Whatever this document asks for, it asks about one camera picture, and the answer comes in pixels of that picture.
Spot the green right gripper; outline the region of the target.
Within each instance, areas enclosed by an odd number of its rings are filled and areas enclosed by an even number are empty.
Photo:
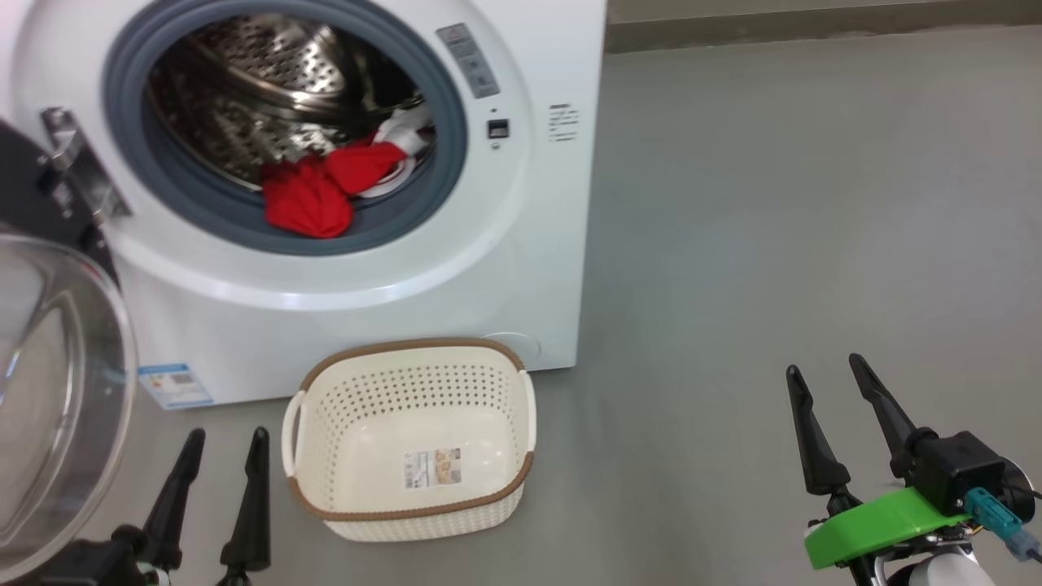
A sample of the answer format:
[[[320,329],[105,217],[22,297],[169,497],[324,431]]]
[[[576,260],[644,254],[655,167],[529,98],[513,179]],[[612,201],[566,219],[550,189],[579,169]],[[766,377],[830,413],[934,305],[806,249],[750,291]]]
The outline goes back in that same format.
[[[915,464],[907,440],[916,429],[914,423],[862,355],[850,353],[849,365],[857,388],[878,420],[890,453],[891,474],[911,479]],[[878,567],[894,550],[923,550],[927,535],[937,531],[953,529],[957,536],[964,535],[968,514],[942,515],[912,488],[867,503],[857,500],[846,488],[849,472],[824,436],[812,409],[812,394],[796,365],[786,368],[786,388],[805,490],[811,496],[829,496],[829,516],[812,523],[804,535],[804,550],[815,570],[838,567],[848,571],[855,585],[882,585],[886,576]]]

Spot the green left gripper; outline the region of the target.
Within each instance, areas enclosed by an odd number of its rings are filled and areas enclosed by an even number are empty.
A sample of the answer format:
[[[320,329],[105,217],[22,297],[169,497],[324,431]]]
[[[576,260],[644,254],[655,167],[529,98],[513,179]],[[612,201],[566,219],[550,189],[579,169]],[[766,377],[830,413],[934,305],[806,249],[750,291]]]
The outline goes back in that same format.
[[[202,429],[194,429],[187,435],[185,444],[142,527],[147,546],[140,559],[156,567],[146,568],[146,586],[171,586],[167,571],[178,570],[182,564],[180,536],[187,496],[198,475],[205,440]],[[234,530],[220,556],[227,573],[258,572],[271,565],[270,434],[265,428],[253,431],[244,472],[247,482]]]

